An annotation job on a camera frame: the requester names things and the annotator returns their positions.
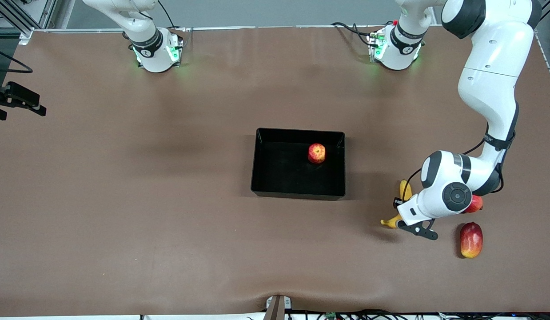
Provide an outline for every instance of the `banana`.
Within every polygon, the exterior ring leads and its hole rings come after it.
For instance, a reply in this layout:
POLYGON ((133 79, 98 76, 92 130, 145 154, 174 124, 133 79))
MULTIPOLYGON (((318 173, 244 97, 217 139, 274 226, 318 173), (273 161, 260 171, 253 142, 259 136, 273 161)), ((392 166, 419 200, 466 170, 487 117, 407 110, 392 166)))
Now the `banana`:
MULTIPOLYGON (((407 181, 401 180, 401 182, 399 183, 399 197, 403 199, 403 201, 407 201, 409 200, 409 198, 411 198, 411 195, 413 195, 411 193, 411 185, 408 184, 407 181)), ((382 225, 385 225, 386 227, 395 229, 397 228, 396 223, 398 220, 401 220, 401 215, 399 215, 399 213, 397 214, 397 216, 389 220, 380 220, 380 223, 382 223, 382 225)))

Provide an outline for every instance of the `apple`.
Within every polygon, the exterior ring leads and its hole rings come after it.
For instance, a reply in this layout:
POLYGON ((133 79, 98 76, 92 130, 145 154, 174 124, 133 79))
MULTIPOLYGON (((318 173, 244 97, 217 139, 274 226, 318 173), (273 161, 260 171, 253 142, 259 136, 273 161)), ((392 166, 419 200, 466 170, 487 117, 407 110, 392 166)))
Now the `apple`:
POLYGON ((311 144, 309 146, 309 161, 314 164, 321 164, 326 156, 326 148, 322 144, 311 144))
POLYGON ((460 253, 472 259, 482 251, 482 230, 480 225, 469 222, 460 230, 460 253))
POLYGON ((472 201, 470 205, 464 210, 465 213, 473 213, 478 210, 482 210, 484 204, 482 203, 482 197, 478 195, 472 195, 472 201))

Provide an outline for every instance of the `brown table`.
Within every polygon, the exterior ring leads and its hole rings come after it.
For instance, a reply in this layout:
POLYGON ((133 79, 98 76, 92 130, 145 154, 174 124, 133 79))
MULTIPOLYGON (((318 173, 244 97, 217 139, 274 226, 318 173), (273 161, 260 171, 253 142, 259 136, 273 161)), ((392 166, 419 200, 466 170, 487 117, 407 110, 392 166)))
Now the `brown table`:
POLYGON ((138 69, 120 34, 36 32, 10 75, 44 118, 0 122, 0 316, 295 309, 550 312, 550 79, 534 44, 518 81, 506 187, 438 241, 379 223, 434 150, 484 134, 460 100, 470 41, 427 34, 408 70, 331 28, 197 31, 183 64, 138 69), (258 127, 347 136, 347 196, 259 198, 258 127), (461 223, 484 250, 458 257, 461 223))

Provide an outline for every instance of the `black tray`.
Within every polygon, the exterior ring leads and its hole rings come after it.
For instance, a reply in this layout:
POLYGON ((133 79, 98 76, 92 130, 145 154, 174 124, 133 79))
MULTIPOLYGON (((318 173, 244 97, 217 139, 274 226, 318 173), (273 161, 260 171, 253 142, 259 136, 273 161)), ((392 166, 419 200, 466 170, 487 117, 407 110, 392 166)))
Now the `black tray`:
POLYGON ((259 196, 336 200, 344 196, 346 158, 343 132, 259 128, 251 191, 259 196), (323 144, 322 164, 307 158, 310 144, 323 144))

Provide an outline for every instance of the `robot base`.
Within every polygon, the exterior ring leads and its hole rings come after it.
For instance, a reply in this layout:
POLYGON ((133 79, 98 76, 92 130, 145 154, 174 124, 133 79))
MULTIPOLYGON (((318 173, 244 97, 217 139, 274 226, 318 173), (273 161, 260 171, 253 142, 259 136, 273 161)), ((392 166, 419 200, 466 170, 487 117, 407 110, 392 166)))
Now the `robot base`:
POLYGON ((183 45, 183 40, 179 40, 177 34, 165 28, 158 29, 163 34, 163 45, 157 49, 153 57, 143 57, 133 49, 137 55, 139 67, 155 73, 164 72, 173 66, 179 67, 183 45))
POLYGON ((409 55, 399 53, 399 49, 391 44, 390 34, 393 28, 395 28, 395 26, 390 24, 376 31, 372 36, 367 36, 369 44, 378 46, 377 48, 371 45, 368 46, 370 61, 380 61, 388 69, 403 70, 409 67, 409 65, 417 59, 421 44, 415 49, 415 53, 409 55))

